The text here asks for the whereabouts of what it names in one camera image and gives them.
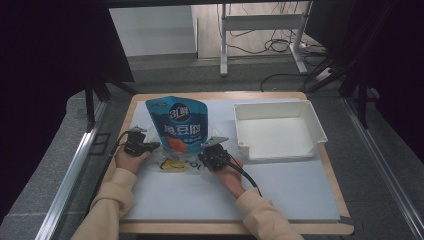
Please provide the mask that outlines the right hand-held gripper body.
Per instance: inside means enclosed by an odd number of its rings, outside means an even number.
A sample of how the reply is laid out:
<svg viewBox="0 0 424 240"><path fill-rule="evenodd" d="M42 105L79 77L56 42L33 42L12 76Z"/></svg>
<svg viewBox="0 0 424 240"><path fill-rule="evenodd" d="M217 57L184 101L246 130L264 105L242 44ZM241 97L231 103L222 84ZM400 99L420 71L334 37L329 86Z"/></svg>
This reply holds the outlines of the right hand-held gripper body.
<svg viewBox="0 0 424 240"><path fill-rule="evenodd" d="M198 158L209 170L220 171L228 165L230 155L222 146L227 140L228 137L213 136L201 144Z"/></svg>

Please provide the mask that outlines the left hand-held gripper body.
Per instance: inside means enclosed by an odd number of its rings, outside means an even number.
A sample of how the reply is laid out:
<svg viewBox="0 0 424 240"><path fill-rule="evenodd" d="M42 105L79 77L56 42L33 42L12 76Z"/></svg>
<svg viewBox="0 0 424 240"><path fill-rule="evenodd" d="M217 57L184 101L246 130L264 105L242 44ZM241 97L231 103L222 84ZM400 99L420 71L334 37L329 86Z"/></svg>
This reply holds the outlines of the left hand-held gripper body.
<svg viewBox="0 0 424 240"><path fill-rule="evenodd" d="M127 139L124 144L124 152L133 156L138 157L147 151L147 147L144 144L146 135L138 127L131 128L127 131Z"/></svg>

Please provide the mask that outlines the clear smiley plastic bag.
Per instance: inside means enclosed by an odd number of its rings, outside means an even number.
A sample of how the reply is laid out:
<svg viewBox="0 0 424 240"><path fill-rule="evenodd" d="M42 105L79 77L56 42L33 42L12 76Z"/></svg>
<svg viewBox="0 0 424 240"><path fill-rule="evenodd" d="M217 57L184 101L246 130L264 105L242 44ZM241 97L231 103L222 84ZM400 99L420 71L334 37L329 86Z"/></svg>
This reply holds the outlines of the clear smiley plastic bag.
<svg viewBox="0 0 424 240"><path fill-rule="evenodd" d="M145 127L143 133L146 135L147 142L159 141L159 135L150 123ZM208 137L212 137L218 133L215 124L209 123ZM197 153L179 153L165 149L162 145L155 149L149 156L148 160L143 163L143 169L147 171L159 173L182 173L190 175L199 175L204 170L203 163L198 159Z"/></svg>

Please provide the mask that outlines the blue stand-up food pouch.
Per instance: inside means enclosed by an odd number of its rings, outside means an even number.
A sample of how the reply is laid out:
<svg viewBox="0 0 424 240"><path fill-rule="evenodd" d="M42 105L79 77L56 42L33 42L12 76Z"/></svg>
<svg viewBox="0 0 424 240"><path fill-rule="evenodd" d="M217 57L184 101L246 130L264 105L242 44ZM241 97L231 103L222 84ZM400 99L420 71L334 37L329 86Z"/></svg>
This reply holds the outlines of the blue stand-up food pouch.
<svg viewBox="0 0 424 240"><path fill-rule="evenodd" d="M201 151L208 137L208 107L205 103L176 96L145 103L159 138L168 150L184 154Z"/></svg>

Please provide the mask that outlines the person's left hand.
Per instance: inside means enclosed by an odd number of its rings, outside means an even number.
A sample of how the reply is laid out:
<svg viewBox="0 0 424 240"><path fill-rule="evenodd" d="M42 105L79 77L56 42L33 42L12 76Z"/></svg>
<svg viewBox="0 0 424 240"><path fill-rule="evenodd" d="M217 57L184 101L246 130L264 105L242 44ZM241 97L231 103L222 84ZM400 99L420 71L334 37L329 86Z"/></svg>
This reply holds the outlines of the person's left hand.
<svg viewBox="0 0 424 240"><path fill-rule="evenodd" d="M115 153L115 163L117 168L125 169L136 174L142 163L150 156L149 152L144 152L141 156L134 157L124 151L124 146L120 146Z"/></svg>

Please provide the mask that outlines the person's right hand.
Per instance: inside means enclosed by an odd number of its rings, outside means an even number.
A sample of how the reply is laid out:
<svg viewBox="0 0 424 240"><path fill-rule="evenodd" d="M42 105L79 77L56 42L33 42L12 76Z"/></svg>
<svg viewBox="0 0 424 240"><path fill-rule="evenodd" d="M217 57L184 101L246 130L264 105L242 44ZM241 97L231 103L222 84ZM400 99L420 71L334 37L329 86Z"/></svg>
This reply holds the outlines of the person's right hand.
<svg viewBox="0 0 424 240"><path fill-rule="evenodd" d="M215 172L218 181L229 191L229 193L238 199L246 189L242 185L242 176L231 166Z"/></svg>

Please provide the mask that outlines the pale blue foam mat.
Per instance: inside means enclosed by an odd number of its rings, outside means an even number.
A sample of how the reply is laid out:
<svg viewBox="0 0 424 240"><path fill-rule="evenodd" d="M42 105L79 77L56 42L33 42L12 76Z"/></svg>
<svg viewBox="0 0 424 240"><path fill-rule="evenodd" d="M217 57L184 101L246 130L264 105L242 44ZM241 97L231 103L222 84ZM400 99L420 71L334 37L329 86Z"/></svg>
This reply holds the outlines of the pale blue foam mat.
<svg viewBox="0 0 424 240"><path fill-rule="evenodd" d="M234 105L264 102L294 102L289 99L209 100L209 123L218 136L228 137L225 149L243 161L245 171L271 200L294 222L335 222L340 214L333 191L317 153L307 159L253 163L238 148ZM234 198L204 168L199 175L159 173L140 169L133 188L135 203L128 221L239 221L243 215Z"/></svg>

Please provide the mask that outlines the black tripod stand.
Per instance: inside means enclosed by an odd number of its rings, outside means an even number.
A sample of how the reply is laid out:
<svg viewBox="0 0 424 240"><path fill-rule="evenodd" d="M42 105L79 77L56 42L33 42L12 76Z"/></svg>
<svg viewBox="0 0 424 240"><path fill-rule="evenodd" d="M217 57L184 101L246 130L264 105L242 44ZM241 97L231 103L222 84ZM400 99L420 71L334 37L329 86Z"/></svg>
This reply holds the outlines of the black tripod stand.
<svg viewBox="0 0 424 240"><path fill-rule="evenodd" d="M87 113L87 132L91 132L94 129L95 120L95 109L94 109L94 97L101 102L108 102L111 99L111 93L107 87L107 83L118 87L119 89L131 94L132 96L138 94L138 91L134 88L126 85L125 83L112 79L104 74L99 76L90 77L86 82L85 87L85 101L86 101L86 113Z"/></svg>

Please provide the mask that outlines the white plastic tray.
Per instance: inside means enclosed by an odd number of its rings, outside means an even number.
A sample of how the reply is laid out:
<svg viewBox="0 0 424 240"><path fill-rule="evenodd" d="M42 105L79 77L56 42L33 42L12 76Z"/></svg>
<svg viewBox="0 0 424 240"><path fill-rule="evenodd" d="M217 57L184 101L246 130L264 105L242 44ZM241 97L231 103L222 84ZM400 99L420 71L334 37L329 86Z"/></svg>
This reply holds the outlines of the white plastic tray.
<svg viewBox="0 0 424 240"><path fill-rule="evenodd" d="M253 163L313 157L328 138L308 100L234 105L239 151Z"/></svg>

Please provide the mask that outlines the white panel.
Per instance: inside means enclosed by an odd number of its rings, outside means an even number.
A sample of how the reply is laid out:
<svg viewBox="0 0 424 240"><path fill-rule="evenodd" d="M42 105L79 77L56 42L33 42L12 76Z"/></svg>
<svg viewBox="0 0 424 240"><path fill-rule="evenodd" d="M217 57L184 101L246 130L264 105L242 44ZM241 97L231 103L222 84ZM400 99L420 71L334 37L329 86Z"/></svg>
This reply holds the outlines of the white panel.
<svg viewBox="0 0 424 240"><path fill-rule="evenodd" d="M109 10L126 56L197 52L190 5Z"/></svg>

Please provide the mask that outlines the black curtain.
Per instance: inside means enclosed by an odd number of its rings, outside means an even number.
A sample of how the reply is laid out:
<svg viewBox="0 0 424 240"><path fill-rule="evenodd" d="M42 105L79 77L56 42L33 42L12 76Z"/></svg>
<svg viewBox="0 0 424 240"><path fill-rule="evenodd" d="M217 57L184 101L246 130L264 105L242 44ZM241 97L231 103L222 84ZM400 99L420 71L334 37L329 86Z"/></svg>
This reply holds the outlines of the black curtain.
<svg viewBox="0 0 424 240"><path fill-rule="evenodd" d="M110 11L79 0L0 0L0 224L50 146L68 99L132 81Z"/></svg>
<svg viewBox="0 0 424 240"><path fill-rule="evenodd" d="M339 93L377 91L376 107L424 160L424 0L314 0L306 34L347 73Z"/></svg>

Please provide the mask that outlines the black metal stand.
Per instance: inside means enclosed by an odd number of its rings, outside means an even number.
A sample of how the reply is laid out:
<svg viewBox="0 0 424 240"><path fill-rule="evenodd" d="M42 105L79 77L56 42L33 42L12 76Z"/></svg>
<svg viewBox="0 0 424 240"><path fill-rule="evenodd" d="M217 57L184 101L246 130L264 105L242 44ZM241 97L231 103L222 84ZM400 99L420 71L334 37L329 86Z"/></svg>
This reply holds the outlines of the black metal stand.
<svg viewBox="0 0 424 240"><path fill-rule="evenodd" d="M371 48L385 22L385 10L386 4L379 0L314 0L309 12L306 33L326 50L325 60L313 74L322 73L326 66L335 71L318 83L305 82L303 91L315 92L341 80L339 95L357 96L357 117L362 125L367 124Z"/></svg>

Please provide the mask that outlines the aluminium rail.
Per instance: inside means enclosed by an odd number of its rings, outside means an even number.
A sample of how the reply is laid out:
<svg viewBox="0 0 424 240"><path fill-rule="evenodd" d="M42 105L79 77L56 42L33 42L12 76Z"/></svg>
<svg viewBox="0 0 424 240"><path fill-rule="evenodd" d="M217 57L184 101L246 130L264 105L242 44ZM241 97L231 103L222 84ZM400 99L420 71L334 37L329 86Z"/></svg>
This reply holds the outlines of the aluminium rail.
<svg viewBox="0 0 424 240"><path fill-rule="evenodd" d="M70 162L67 172L63 178L63 181L58 188L58 191L34 240L52 239L67 202L71 196L73 188L76 184L76 181L79 177L79 174L82 170L82 167L85 163L85 159L89 154L89 150L94 141L94 137L98 131L100 122L102 121L107 106L107 103L101 102L96 107L94 113L94 127L89 132L85 132L83 134L78 148L75 151L72 161Z"/></svg>
<svg viewBox="0 0 424 240"><path fill-rule="evenodd" d="M355 108L354 103L350 99L346 98L342 98L341 102L346 108L355 129L364 142L367 151L369 152L414 238L416 240L424 240L424 221L410 197L400 185L393 170L390 168L386 158L383 156L383 153L375 142L371 132L360 122L358 110Z"/></svg>

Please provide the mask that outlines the white metal desk frame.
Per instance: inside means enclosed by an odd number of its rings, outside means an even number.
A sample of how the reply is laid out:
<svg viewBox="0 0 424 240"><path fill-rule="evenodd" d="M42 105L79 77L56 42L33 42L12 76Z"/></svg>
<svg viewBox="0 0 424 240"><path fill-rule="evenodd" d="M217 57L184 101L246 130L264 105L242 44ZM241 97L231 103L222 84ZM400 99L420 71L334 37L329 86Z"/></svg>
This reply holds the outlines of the white metal desk frame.
<svg viewBox="0 0 424 240"><path fill-rule="evenodd" d="M306 28L308 16L312 6L311 1L307 1L301 13L280 14L280 15L235 15L227 14L228 4L221 5L220 30L220 74L228 75L228 54L227 54L227 33L230 31L250 31L250 30L295 30L296 37L289 43L289 50L296 63L300 74L306 74L307 68L300 56L300 43Z"/></svg>

